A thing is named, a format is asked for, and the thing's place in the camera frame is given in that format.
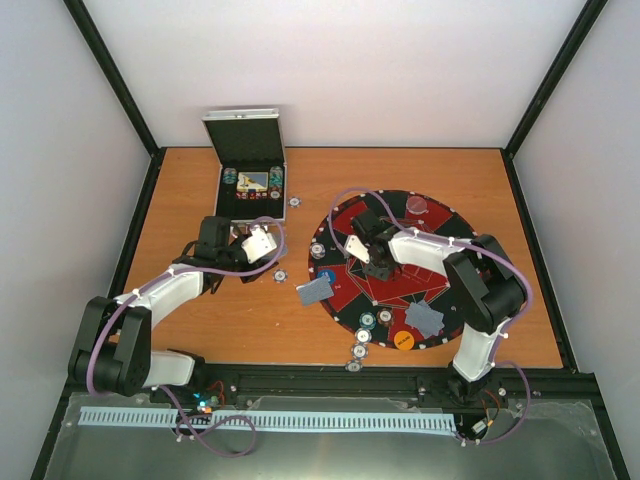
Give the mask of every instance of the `wooden table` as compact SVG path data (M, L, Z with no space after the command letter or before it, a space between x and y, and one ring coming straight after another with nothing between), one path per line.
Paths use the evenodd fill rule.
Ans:
M320 304L303 307L296 285L309 281L311 236L337 192L353 185L429 195L456 209L478 232L499 239L534 285L531 313L510 331L498 359L527 367L561 367L540 288L498 150L289 148L289 278L270 274L243 285L227 278L215 295L180 307L153 332L155 349L187 350L215 363L338 364L350 358L353 334ZM168 149L125 291L162 273L212 215L219 165L211 148ZM447 365L459 338L426 350L401 352L372 345L366 365Z

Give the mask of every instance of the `case lid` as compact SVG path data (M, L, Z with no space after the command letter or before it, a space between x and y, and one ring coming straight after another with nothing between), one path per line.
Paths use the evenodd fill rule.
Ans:
M284 163L277 108L215 110L202 117L223 165L229 162Z

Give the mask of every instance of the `robotic arm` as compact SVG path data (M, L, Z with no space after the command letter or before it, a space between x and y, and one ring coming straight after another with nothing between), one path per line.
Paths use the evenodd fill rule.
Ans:
M352 226L356 235L348 237L345 249L365 264L367 275L386 281L395 269L410 264L447 277L457 311L465 322L449 387L465 403L482 388L484 377L493 367L497 343L505 335L503 329L526 301L525 287L513 271L486 255L454 246L453 242L444 245L423 238L417 229L409 233L389 227L370 210L354 217ZM508 261L490 235L463 242Z
M71 378L84 383L97 338L114 311L127 302L109 332L118 334L118 341L104 343L93 367L96 389L131 396L153 385L186 385L193 381L196 363L204 360L182 352L151 351L151 330L183 303L206 291L216 292L224 276L198 268L249 272L265 266L265 256L276 249L273 235L259 226L251 228L247 236L234 230L236 238L231 244L230 232L230 220L206 217L198 240L190 242L153 284L113 299L92 299L85 308L69 360ZM241 280L251 282L260 275L242 276Z

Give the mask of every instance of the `round game mat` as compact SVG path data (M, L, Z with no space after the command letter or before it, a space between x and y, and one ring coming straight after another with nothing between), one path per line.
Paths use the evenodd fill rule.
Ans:
M446 237L472 238L476 235L457 212L426 195L402 190L383 190L379 194L402 225ZM380 202L369 194L357 195L340 204L332 215L336 238L342 245L348 235L354 234L353 217L367 208L391 225ZM366 275L360 260L355 257L345 259L336 248L326 217L311 240L309 274L311 279L320 275L329 277L334 295L321 303L333 321L351 332L367 325L372 334L371 343L397 348L394 344L394 338L398 341L396 334L401 332L399 336L403 336L408 332L414 341L412 349L425 349L447 343L462 333L463 320L453 307L453 293L445 277L413 265L402 265L386 282ZM444 315L444 327L437 335L425 337L420 330L405 323L406 309L411 303L421 301Z

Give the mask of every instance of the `orange poker chip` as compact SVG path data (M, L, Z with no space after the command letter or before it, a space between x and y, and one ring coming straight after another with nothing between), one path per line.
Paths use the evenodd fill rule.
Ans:
M393 336L393 343L398 350L411 350L416 341L411 333L401 330Z

